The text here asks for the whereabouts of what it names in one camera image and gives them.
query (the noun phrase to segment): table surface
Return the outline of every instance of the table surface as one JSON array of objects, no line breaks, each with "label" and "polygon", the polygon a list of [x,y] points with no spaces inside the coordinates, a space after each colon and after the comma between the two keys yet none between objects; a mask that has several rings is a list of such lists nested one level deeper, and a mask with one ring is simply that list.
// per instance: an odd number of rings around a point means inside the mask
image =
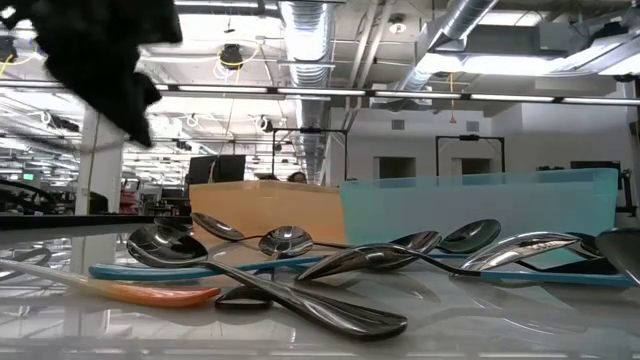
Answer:
[{"label": "table surface", "polygon": [[[138,226],[0,232],[0,257],[46,246],[54,253],[49,266],[63,271],[133,263],[123,239]],[[234,252],[263,258],[251,244],[222,252],[221,259]],[[288,281],[292,274],[278,276]],[[233,286],[226,277],[207,284]],[[421,263],[401,273],[349,273],[296,286],[403,314],[409,329],[387,341],[358,343],[279,306],[232,313],[211,302],[146,308],[22,275],[0,282],[0,358],[640,359],[637,288],[489,284]]]}]

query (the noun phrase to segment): exposed ceiling duct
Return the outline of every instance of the exposed ceiling duct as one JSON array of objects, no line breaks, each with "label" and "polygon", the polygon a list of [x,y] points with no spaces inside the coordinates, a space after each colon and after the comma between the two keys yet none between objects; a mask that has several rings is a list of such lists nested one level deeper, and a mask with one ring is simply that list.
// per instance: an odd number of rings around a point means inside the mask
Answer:
[{"label": "exposed ceiling duct", "polygon": [[[321,64],[330,55],[330,36],[334,5],[309,2],[281,2],[285,23],[287,57],[304,65],[290,67],[291,80],[297,87],[323,88],[329,82],[330,68]],[[328,103],[320,100],[296,100],[298,127],[326,128]],[[324,150],[318,136],[300,136],[307,177],[314,180],[322,168]]]},{"label": "exposed ceiling duct", "polygon": [[426,36],[423,42],[427,48],[425,56],[417,61],[416,66],[398,83],[396,90],[420,91],[433,75],[428,71],[431,51],[454,40],[467,37],[480,23],[482,18],[498,3],[499,0],[451,0],[446,13],[425,27],[420,36]]}]

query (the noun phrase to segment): ceiling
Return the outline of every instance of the ceiling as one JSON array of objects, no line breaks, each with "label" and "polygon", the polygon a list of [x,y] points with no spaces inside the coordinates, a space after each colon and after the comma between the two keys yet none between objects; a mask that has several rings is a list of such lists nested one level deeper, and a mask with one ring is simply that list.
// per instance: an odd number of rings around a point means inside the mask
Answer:
[{"label": "ceiling", "polygon": [[[414,62],[414,42],[420,33],[421,24],[431,21],[444,12],[445,0],[397,0],[393,13],[404,15],[406,30],[399,34],[384,31],[376,52],[376,63],[372,65],[365,87],[373,84],[388,84],[400,80]],[[369,8],[370,0],[349,0],[340,5],[335,14],[331,87],[344,87],[348,82],[352,62],[358,47],[358,29]],[[567,21],[580,15],[582,19],[598,16],[610,11],[626,9],[627,0],[591,1],[527,1],[503,0],[482,21],[482,24],[501,26],[535,26],[543,18],[556,22]],[[148,46],[141,49],[139,69],[148,73],[154,81],[165,84],[238,84],[291,86],[286,46],[281,21],[276,18],[252,16],[213,15],[195,8],[181,6],[185,12],[180,16],[184,43],[180,46]],[[30,39],[34,35],[28,22],[18,26],[14,35],[16,47],[20,49],[19,63],[9,66],[4,79],[51,80],[43,70],[43,58],[30,51]],[[217,61],[218,52],[224,44],[240,44],[244,59],[251,59],[241,71],[229,72]],[[538,89],[539,78],[527,76],[500,76],[457,73],[451,78],[433,77],[428,84],[436,91],[531,93]],[[596,84],[589,88],[581,86],[582,94],[602,95],[603,89],[613,84],[608,78],[581,77],[549,79],[549,82],[580,85]],[[552,85],[543,88],[549,92]],[[59,116],[82,126],[84,107],[73,95],[63,93],[17,92],[0,89],[0,129],[30,130],[38,134],[63,135],[78,143],[80,134],[47,125],[49,114]],[[450,108],[450,102],[434,102],[437,109]],[[483,110],[490,103],[462,103],[458,110]],[[224,99],[207,97],[165,97],[148,109],[149,119],[158,141],[153,150],[141,151],[134,146],[125,150],[125,170],[145,180],[165,185],[177,185],[183,178],[191,156],[198,154],[235,153],[247,154],[249,167],[247,178],[254,174],[270,172],[271,134],[258,126],[260,119],[269,119],[277,127],[297,127],[296,102],[293,99],[256,100]],[[276,175],[281,179],[301,169],[300,149],[287,140],[295,140],[296,133],[278,133],[283,149],[276,159]],[[190,141],[191,151],[180,150],[172,139]],[[236,140],[235,146],[229,140]],[[49,152],[24,146],[19,139],[0,140],[0,156],[5,157],[3,168],[42,167],[50,169],[48,176],[59,178],[55,170],[60,168],[48,160],[6,160],[7,156],[49,156]],[[155,166],[158,158],[168,158],[169,163]],[[68,177],[75,179],[77,162],[67,161]],[[52,181],[55,185],[68,185],[73,180]]]}]

